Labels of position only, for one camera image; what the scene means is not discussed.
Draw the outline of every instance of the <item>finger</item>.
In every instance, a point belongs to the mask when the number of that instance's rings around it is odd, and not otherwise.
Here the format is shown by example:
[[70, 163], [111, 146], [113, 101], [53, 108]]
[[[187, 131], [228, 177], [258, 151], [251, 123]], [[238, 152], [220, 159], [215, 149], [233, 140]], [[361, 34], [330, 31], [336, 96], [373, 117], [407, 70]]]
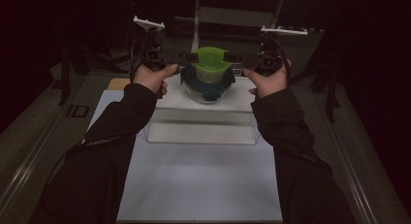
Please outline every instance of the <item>finger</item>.
[[251, 71], [249, 69], [244, 69], [242, 70], [242, 72], [256, 85], [258, 86], [258, 84], [260, 83], [260, 81], [262, 80], [262, 76], [259, 75], [258, 73]]
[[160, 77], [163, 79], [166, 79], [168, 77], [171, 77], [174, 75], [175, 71], [178, 68], [178, 64], [173, 64], [173, 65], [167, 65], [166, 67], [164, 67], [162, 70], [160, 70], [158, 72], [158, 74], [160, 75]]
[[165, 81], [162, 81], [162, 82], [161, 82], [161, 88], [167, 89], [168, 86], [169, 86], [169, 85], [168, 85]]
[[166, 95], [167, 94], [167, 88], [161, 88], [161, 93], [163, 95]]
[[257, 88], [249, 89], [248, 92], [250, 92], [253, 95], [256, 95], [257, 94]]

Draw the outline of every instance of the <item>hand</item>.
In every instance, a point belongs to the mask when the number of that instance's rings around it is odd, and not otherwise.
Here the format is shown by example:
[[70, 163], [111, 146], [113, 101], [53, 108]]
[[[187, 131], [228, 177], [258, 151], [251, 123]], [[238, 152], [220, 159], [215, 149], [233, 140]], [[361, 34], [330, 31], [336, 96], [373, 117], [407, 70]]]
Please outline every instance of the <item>hand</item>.
[[283, 90], [287, 87], [287, 72], [283, 63], [282, 67], [270, 75], [263, 77], [260, 74], [250, 70], [244, 69], [242, 72], [256, 85], [257, 88], [250, 89], [249, 92], [253, 95], [258, 95], [264, 98], [274, 92]]
[[168, 65], [160, 71], [153, 72], [148, 67], [141, 65], [136, 72], [133, 83], [139, 83], [148, 89], [150, 89], [154, 94], [161, 88], [161, 93], [163, 95], [167, 94], [167, 83], [164, 79], [171, 77], [176, 71], [178, 65]]

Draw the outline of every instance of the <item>white table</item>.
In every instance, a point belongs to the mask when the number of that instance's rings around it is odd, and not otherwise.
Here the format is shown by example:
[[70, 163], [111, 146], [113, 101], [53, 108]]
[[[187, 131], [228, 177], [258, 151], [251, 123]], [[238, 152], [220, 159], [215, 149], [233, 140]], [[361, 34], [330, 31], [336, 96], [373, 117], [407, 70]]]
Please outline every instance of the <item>white table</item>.
[[[106, 90], [92, 122], [122, 95]], [[263, 138], [256, 144], [149, 143], [149, 125], [136, 139], [118, 222], [282, 220], [273, 150]]]

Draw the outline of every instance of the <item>white surface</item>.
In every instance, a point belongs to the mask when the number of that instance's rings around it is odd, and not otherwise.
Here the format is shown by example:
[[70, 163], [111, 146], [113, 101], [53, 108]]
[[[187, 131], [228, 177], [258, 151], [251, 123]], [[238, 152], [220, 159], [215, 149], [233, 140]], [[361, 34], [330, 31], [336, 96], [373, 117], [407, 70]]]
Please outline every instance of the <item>white surface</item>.
[[[106, 90], [92, 123], [122, 91]], [[273, 150], [256, 145], [151, 144], [136, 139], [117, 219], [121, 221], [281, 220]]]
[[148, 141], [151, 143], [183, 144], [254, 144], [258, 136], [253, 131], [248, 89], [254, 84], [237, 78], [226, 96], [213, 104], [201, 104], [189, 98], [179, 77], [166, 80], [167, 97], [157, 102], [151, 119]]

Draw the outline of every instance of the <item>black sleeve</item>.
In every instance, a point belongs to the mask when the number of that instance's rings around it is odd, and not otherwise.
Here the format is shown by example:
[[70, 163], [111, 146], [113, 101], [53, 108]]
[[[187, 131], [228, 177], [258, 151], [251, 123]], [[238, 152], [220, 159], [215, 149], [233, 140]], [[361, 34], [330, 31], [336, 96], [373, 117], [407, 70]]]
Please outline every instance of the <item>black sleeve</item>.
[[273, 146], [284, 223], [356, 223], [291, 89], [251, 104], [263, 138]]
[[[138, 133], [156, 106], [154, 93], [128, 84], [85, 135], [93, 142]], [[68, 157], [47, 186], [30, 223], [115, 223], [135, 138], [80, 150]]]

